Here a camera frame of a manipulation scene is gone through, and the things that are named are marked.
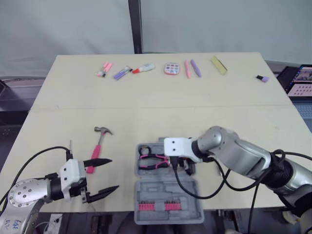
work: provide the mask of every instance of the purple highlighter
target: purple highlighter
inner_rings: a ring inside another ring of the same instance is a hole
[[[195,73],[198,75],[198,77],[201,77],[200,69],[197,67],[197,65],[193,59],[191,60],[191,65],[193,66]]]
[[[114,75],[114,79],[119,80],[120,78],[122,78],[125,74],[127,74],[130,71],[132,71],[132,68],[125,67],[123,70],[121,70],[120,72]]]

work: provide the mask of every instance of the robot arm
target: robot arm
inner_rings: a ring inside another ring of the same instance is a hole
[[[213,155],[232,171],[251,179],[263,175],[277,158],[241,140],[235,132],[218,126],[210,128],[198,139],[165,138],[164,152],[166,156],[187,157],[195,163]],[[298,216],[312,208],[312,172],[291,160],[284,160],[279,170],[269,172],[261,183],[273,190]]]
[[[8,203],[0,216],[1,234],[32,234],[37,224],[41,207],[52,201],[81,195],[82,202],[94,202],[105,198],[118,188],[110,187],[90,195],[87,191],[85,167],[100,166],[111,162],[109,159],[77,161],[69,159],[57,173],[44,179],[27,179],[15,184],[8,193]]]

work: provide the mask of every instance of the table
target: table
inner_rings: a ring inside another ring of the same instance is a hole
[[[228,68],[225,76],[209,62],[212,55]],[[192,71],[192,78],[187,79],[183,67],[178,76],[163,73],[164,63],[183,64],[184,59],[194,59],[203,77]],[[95,77],[105,61],[114,63],[108,77]],[[136,68],[148,62],[154,62],[156,69],[128,74],[119,81],[111,77],[125,65]],[[262,83],[256,75],[271,79]],[[113,162],[87,175],[88,189],[94,194],[106,187],[120,187],[92,206],[76,197],[71,202],[47,204],[42,211],[131,211],[134,185],[139,180],[135,176],[136,145],[155,142],[158,137],[197,137],[214,125],[232,129],[269,151],[281,148],[308,155],[312,151],[311,133],[259,53],[58,56],[1,171],[0,195],[22,164],[44,148],[68,146],[72,139],[74,157],[89,159],[99,137],[93,128],[105,126],[114,135],[105,138],[101,157]],[[311,169],[305,159],[290,158]],[[63,151],[47,152],[31,162],[20,178],[57,172],[64,162]],[[211,194],[222,180],[216,166],[201,163],[196,168],[200,194]],[[243,187],[252,180],[231,173],[229,182]],[[224,187],[202,204],[204,209],[248,208],[252,195],[253,190],[234,192]],[[256,207],[281,205],[272,191],[259,187]]]

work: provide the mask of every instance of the gray plastic case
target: gray plastic case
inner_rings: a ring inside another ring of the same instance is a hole
[[[163,154],[163,138],[158,143],[139,144],[136,148],[136,175],[141,179],[135,184],[135,223],[149,224],[197,224],[204,221],[201,200],[186,194],[178,185],[172,167],[156,170],[139,170],[139,165],[153,165],[159,163],[157,159],[139,160],[140,146],[149,146],[152,154]],[[197,182],[186,174],[182,167],[178,167],[178,176],[183,186],[191,193],[198,194]],[[179,201],[181,210],[166,211],[165,202]],[[154,202],[154,211],[139,211],[139,203]]]

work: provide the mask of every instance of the red marker cap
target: red marker cap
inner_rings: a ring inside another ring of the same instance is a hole
[[[132,73],[139,73],[139,72],[140,70],[138,68],[132,71]]]

